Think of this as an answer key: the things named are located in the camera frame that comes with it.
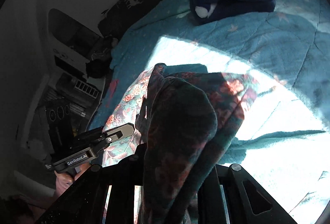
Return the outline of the person's left hand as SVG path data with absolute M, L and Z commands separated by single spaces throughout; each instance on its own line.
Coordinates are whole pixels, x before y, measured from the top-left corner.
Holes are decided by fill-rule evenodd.
M 57 173 L 55 171 L 54 174 L 56 175 L 56 189 L 54 197 L 60 197 L 71 186 L 71 184 L 76 181 L 90 166 L 90 163 L 84 163 L 80 165 L 79 172 L 73 178 L 68 173 Z

